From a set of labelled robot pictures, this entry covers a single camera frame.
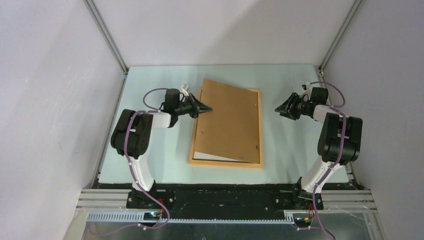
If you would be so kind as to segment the brown backing board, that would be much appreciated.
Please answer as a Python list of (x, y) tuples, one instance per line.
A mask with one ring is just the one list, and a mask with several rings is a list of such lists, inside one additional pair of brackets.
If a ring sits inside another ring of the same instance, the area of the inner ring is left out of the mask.
[(197, 118), (194, 152), (258, 164), (257, 93), (205, 78), (199, 100), (213, 111)]

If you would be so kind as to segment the orange wooden picture frame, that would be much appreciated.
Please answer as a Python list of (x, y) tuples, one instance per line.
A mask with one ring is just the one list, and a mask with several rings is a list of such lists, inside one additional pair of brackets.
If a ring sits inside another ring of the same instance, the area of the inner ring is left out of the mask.
[(253, 169), (262, 169), (264, 167), (264, 150), (263, 150), (263, 118), (262, 118), (262, 100), (261, 100), (261, 91), (259, 89), (249, 89), (252, 92), (255, 92), (257, 95), (257, 104), (258, 104), (258, 151), (259, 151), (259, 163), (248, 163), (241, 161), (218, 161), (218, 160), (202, 160), (196, 159), (195, 155), (195, 139), (197, 135), (197, 123), (196, 119), (193, 123), (193, 130), (190, 142), (190, 150), (188, 155), (188, 163), (190, 165), (200, 165), (200, 166), (214, 166), (214, 167), (233, 167), (233, 168), (253, 168)]

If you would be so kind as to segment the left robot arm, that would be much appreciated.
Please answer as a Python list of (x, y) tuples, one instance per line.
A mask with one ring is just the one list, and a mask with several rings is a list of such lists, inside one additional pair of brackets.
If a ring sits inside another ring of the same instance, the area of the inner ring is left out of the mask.
[(200, 102), (187, 89), (188, 85), (184, 84), (180, 89), (156, 88), (148, 91), (143, 97), (144, 103), (150, 93), (165, 91), (160, 107), (138, 111), (124, 109), (112, 132), (110, 145), (126, 158), (132, 187), (141, 192), (138, 201), (145, 208), (153, 208), (158, 202), (158, 194), (151, 190), (155, 180), (146, 160), (152, 130), (172, 128), (183, 115), (196, 119), (200, 114), (213, 111), (212, 107)]

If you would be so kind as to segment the landscape photo print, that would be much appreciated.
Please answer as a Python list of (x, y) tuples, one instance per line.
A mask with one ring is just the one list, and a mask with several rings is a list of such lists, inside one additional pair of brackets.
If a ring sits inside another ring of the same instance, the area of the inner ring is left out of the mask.
[(201, 161), (220, 161), (220, 162), (239, 162), (239, 163), (245, 163), (246, 162), (246, 161), (244, 161), (243, 158), (242, 159), (234, 159), (234, 158), (212, 155), (212, 154), (207, 154), (207, 153), (198, 152), (198, 151), (194, 152), (193, 159), (194, 160), (201, 160)]

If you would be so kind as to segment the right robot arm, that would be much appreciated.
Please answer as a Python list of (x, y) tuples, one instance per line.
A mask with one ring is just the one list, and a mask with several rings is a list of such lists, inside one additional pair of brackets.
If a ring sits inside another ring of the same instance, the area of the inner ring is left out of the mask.
[(347, 116), (335, 106), (328, 105), (329, 91), (324, 87), (308, 88), (303, 93), (293, 92), (275, 112), (290, 120), (308, 116), (322, 123), (317, 144), (318, 158), (306, 175), (300, 177), (291, 194), (291, 204), (304, 209), (317, 199), (324, 184), (343, 166), (358, 159), (361, 150), (363, 120)]

